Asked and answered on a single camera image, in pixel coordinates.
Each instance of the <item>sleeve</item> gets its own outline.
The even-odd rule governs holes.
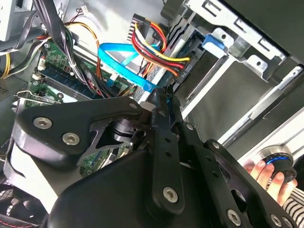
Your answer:
[[[283,209],[293,218],[299,228],[304,228],[304,192],[295,188]]]

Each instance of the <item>white connector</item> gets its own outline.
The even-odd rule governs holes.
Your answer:
[[[87,14],[90,13],[90,11],[89,11],[89,9],[88,9],[88,7],[86,5],[84,5],[84,6],[80,7],[80,8],[82,9],[82,12],[83,12],[84,15],[87,15]]]
[[[46,69],[45,63],[46,63],[46,60],[43,59],[43,58],[40,58],[39,64],[38,64],[38,66],[37,66],[37,69],[38,69],[39,71],[45,70],[45,69]]]

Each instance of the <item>fan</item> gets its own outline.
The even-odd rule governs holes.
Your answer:
[[[41,202],[26,192],[8,184],[0,184],[1,218],[16,219],[18,223],[40,225],[47,214]]]

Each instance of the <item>knob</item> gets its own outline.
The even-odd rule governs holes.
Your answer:
[[[286,146],[269,146],[262,149],[255,157],[255,160],[264,160],[266,164],[272,163],[275,170],[271,178],[278,172],[284,174],[284,183],[295,179],[296,170],[293,168],[293,156]]]

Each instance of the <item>hand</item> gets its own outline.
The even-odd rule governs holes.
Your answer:
[[[291,192],[298,184],[295,179],[287,184],[283,184],[284,174],[282,172],[278,172],[267,188],[267,183],[275,168],[271,163],[266,165],[263,160],[255,166],[247,166],[244,168],[281,206],[284,205]]]

